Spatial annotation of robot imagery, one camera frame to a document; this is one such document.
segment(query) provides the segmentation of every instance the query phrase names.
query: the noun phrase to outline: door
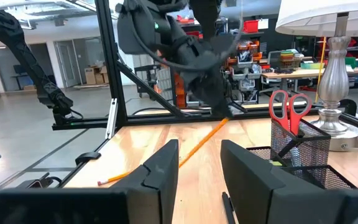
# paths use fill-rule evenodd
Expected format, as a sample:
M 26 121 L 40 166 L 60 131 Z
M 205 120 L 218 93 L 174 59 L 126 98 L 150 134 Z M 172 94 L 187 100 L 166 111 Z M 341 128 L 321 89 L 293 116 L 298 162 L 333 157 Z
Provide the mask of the door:
M 66 87 L 80 84 L 80 71 L 78 70 L 73 42 L 71 40 L 59 41 L 56 42 L 56 47 L 60 61 L 60 70 L 65 79 Z

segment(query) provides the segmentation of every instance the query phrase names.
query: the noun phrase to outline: red bin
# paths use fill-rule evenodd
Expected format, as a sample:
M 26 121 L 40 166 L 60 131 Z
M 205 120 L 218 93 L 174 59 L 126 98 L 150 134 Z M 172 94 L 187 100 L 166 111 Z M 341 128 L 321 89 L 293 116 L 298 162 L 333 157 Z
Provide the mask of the red bin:
M 258 20 L 245 21 L 244 22 L 244 32 L 245 33 L 258 32 Z

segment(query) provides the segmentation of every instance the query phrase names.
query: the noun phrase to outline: white wall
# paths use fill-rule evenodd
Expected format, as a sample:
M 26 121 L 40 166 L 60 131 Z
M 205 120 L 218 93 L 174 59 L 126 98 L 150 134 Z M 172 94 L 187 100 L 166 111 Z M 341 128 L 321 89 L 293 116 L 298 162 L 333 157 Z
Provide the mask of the white wall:
M 55 74 L 58 87 L 64 88 L 62 73 L 60 72 L 59 62 L 57 60 L 57 53 L 55 50 L 54 42 L 59 40 L 71 40 L 87 37 L 100 36 L 98 19 L 96 16 L 86 16 L 79 18 L 68 19 L 65 26 L 55 27 L 54 21 L 39 22 L 35 30 L 25 30 L 25 41 L 27 44 L 39 44 L 46 43 L 51 59 L 53 72 Z M 125 63 L 130 67 L 133 67 L 133 60 L 131 55 L 126 55 L 121 50 L 119 51 L 121 57 Z M 122 84 L 130 85 L 132 82 L 121 74 Z M 0 79 L 0 92 L 4 92 L 3 85 Z

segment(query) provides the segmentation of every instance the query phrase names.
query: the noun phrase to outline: concrete floor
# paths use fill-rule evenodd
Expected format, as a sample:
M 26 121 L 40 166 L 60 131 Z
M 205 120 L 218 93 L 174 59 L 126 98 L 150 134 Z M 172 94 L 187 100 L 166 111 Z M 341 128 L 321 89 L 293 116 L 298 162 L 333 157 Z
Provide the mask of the concrete floor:
M 105 116 L 111 100 L 108 88 L 66 92 L 74 101 L 73 109 L 84 117 Z M 314 99 L 314 93 L 306 92 Z M 161 106 L 139 98 L 136 86 L 125 86 L 127 114 L 138 109 Z M 358 89 L 349 98 L 358 103 Z M 262 96 L 260 103 L 269 98 Z M 51 172 L 64 178 L 74 167 L 75 158 L 93 151 L 104 139 L 105 129 L 52 131 L 52 110 L 41 105 L 35 92 L 0 95 L 0 188 L 15 187 L 27 179 Z

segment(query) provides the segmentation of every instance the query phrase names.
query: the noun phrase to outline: pencil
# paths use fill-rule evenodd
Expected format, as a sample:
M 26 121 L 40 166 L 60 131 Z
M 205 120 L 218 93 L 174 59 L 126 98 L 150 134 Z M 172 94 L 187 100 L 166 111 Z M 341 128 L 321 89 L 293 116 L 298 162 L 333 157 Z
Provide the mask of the pencil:
M 211 132 L 209 132 L 191 151 L 190 153 L 179 163 L 179 168 L 183 166 L 217 131 L 219 131 L 227 122 L 229 118 L 224 118 Z M 107 184 L 116 180 L 120 180 L 130 174 L 132 171 L 125 172 L 123 174 L 111 177 L 107 180 L 98 181 L 98 186 Z

